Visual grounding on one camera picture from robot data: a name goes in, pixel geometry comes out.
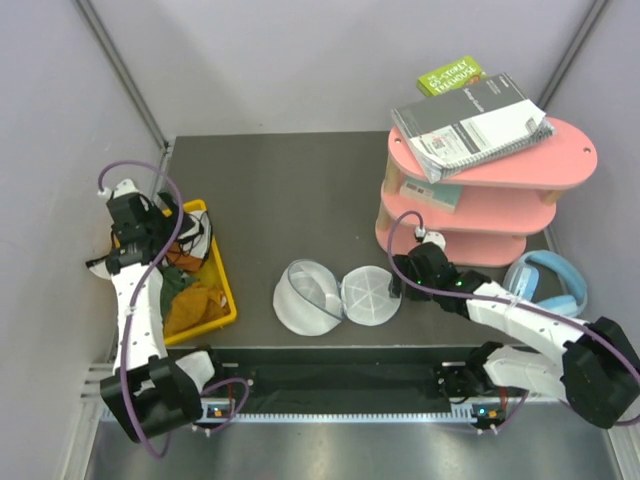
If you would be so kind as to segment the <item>white bra with black straps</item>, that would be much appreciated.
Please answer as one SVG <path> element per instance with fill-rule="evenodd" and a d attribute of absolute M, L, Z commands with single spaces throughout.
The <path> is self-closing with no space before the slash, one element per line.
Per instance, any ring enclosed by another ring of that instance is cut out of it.
<path fill-rule="evenodd" d="M 209 257 L 212 239 L 211 220 L 206 210 L 184 215 L 182 230 L 176 240 L 180 254 L 205 261 Z"/>

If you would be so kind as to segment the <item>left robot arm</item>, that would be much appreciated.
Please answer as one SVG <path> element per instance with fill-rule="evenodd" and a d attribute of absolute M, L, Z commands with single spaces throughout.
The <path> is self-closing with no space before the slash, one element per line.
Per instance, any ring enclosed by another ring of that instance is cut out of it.
<path fill-rule="evenodd" d="M 179 218 L 168 193 L 164 214 L 136 187 L 122 185 L 107 197 L 115 241 L 87 269 L 108 280 L 117 299 L 118 346 L 114 370 L 101 380 L 100 396 L 128 437 L 139 443 L 200 419 L 200 396 L 216 396 L 227 374 L 210 354 L 168 355 L 163 336 L 163 275 L 155 264 Z"/>

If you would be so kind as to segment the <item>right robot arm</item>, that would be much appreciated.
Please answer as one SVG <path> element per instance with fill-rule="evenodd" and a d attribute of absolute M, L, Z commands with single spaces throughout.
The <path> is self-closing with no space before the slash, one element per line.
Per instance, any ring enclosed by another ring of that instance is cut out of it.
<path fill-rule="evenodd" d="M 415 293 L 527 346 L 481 347 L 466 372 L 474 393 L 515 387 L 555 397 L 602 429 L 638 424 L 638 417 L 625 415 L 639 398 L 639 356 L 614 320 L 587 322 L 519 299 L 476 270 L 459 271 L 433 243 L 388 260 L 392 294 Z"/>

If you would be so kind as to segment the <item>orange bra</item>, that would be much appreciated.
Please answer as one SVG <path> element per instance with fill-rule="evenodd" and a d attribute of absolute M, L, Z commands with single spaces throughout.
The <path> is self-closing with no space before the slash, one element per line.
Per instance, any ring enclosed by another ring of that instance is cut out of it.
<path fill-rule="evenodd" d="M 171 245 L 165 255 L 165 261 L 168 266 L 178 268 L 187 273 L 196 273 L 205 263 L 204 258 L 194 256 L 184 250 L 178 243 Z"/>

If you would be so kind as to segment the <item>green garment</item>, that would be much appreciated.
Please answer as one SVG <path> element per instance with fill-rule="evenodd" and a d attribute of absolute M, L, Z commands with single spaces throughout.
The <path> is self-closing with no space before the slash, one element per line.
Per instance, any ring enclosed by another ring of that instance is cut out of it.
<path fill-rule="evenodd" d="M 174 298 L 197 282 L 197 279 L 187 272 L 176 268 L 167 267 L 162 271 L 163 283 L 160 293 L 160 309 L 163 319 L 170 313 Z"/>

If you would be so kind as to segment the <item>teal paperback book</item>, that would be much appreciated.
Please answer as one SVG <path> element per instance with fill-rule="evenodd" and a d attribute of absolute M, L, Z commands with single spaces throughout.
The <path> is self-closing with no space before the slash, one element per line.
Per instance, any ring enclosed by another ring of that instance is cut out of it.
<path fill-rule="evenodd" d="M 429 183 L 406 177 L 399 193 L 406 198 L 453 213 L 461 198 L 462 191 L 462 186 Z"/>

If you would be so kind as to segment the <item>yellow plastic bin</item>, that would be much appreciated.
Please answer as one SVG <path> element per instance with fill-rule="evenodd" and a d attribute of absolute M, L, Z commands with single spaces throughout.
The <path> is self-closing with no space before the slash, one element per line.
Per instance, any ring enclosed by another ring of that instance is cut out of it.
<path fill-rule="evenodd" d="M 206 203 L 188 201 L 184 211 L 193 226 L 181 234 L 165 257 L 163 335 L 171 346 L 221 329 L 237 317 Z"/>

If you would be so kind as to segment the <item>pink three-tier shelf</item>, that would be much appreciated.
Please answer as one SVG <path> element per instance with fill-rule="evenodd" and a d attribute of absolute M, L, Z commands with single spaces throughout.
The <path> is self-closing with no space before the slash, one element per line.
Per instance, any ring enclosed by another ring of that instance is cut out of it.
<path fill-rule="evenodd" d="M 406 194 L 404 183 L 425 177 L 398 129 L 391 129 L 375 226 L 380 247 L 408 252 L 416 244 L 415 227 L 424 223 L 444 236 L 445 253 L 458 265 L 514 262 L 528 238 L 551 224 L 558 199 L 597 167 L 597 150 L 584 132 L 563 120 L 551 123 L 556 133 L 540 145 L 446 179 L 445 185 L 461 189 L 451 210 Z"/>

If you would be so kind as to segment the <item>mustard yellow garment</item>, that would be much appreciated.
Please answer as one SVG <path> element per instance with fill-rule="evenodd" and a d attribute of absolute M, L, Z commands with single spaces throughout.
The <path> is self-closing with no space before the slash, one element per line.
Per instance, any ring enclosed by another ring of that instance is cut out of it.
<path fill-rule="evenodd" d="M 190 331 L 230 313 L 229 302 L 220 288 L 196 282 L 174 298 L 164 322 L 164 336 Z"/>

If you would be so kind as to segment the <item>light blue headphones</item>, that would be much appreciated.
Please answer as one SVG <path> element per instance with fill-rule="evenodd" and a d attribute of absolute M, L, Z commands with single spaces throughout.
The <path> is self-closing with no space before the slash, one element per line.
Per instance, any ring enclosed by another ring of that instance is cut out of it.
<path fill-rule="evenodd" d="M 551 276 L 553 286 L 564 286 L 565 292 L 542 298 Z M 506 290 L 549 311 L 579 317 L 588 303 L 588 287 L 580 271 L 564 257 L 549 250 L 528 251 L 506 271 L 503 280 Z"/>

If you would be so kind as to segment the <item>grey spiral-bound manual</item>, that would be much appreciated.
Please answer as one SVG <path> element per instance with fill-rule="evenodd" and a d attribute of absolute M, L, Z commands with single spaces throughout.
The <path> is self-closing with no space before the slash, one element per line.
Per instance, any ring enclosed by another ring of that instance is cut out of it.
<path fill-rule="evenodd" d="M 431 183 L 556 133 L 546 112 L 505 72 L 396 108 L 391 117 Z"/>

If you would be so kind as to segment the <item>green treehouse book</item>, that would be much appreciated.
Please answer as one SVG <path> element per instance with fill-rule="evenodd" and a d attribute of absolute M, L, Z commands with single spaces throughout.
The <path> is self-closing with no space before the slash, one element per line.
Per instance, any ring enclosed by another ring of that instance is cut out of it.
<path fill-rule="evenodd" d="M 470 55 L 465 55 L 436 70 L 421 75 L 417 89 L 426 97 L 444 94 L 487 77 L 485 70 Z"/>

